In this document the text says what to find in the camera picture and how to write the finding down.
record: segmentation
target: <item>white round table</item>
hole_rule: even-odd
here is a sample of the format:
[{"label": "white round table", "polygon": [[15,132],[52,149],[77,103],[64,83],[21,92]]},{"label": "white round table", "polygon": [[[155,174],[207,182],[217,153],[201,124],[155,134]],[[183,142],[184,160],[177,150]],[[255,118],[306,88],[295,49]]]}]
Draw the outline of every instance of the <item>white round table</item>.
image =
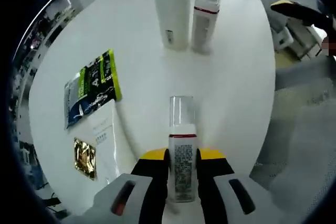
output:
[{"label": "white round table", "polygon": [[222,0],[213,52],[202,56],[163,48],[154,0],[96,0],[52,44],[29,96],[39,161],[68,210],[83,213],[102,188],[74,168],[73,139],[64,130],[64,86],[108,48],[123,94],[118,113],[137,158],[168,145],[170,96],[192,95],[201,145],[223,150],[235,172],[250,173],[275,88],[274,49],[261,1]]}]

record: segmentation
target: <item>bottle with red cap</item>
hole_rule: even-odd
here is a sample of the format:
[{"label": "bottle with red cap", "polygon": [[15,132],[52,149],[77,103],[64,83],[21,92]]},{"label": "bottle with red cap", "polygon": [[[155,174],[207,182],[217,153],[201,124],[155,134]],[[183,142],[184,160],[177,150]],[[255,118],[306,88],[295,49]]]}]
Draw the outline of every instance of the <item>bottle with red cap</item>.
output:
[{"label": "bottle with red cap", "polygon": [[188,47],[190,0],[155,0],[162,43],[166,48]]}]

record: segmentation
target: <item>snack package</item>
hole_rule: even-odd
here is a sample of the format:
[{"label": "snack package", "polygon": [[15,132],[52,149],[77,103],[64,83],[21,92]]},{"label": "snack package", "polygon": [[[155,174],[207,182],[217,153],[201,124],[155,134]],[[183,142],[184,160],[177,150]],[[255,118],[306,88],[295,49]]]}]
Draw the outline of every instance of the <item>snack package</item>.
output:
[{"label": "snack package", "polygon": [[65,128],[112,99],[120,101],[121,91],[113,50],[109,49],[65,85]]},{"label": "snack package", "polygon": [[96,173],[96,148],[75,137],[75,169],[88,178],[95,180]]}]

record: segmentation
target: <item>gold foil packet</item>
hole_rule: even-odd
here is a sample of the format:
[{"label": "gold foil packet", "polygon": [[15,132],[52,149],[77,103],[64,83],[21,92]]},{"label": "gold foil packet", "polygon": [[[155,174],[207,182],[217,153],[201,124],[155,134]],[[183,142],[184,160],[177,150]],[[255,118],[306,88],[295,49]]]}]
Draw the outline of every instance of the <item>gold foil packet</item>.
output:
[{"label": "gold foil packet", "polygon": [[75,168],[85,176],[96,178],[96,148],[75,137]]}]

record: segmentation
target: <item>white bottle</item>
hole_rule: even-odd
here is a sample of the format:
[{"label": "white bottle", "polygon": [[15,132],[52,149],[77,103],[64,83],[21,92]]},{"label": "white bottle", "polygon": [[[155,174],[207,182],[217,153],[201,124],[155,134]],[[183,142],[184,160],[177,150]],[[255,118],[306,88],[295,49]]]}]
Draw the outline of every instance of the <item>white bottle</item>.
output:
[{"label": "white bottle", "polygon": [[193,97],[171,97],[168,193],[174,202],[195,200],[197,148]]},{"label": "white bottle", "polygon": [[155,0],[162,43],[166,48],[188,46],[190,0]]},{"label": "white bottle", "polygon": [[220,0],[195,0],[192,30],[192,49],[206,54],[215,30]]}]

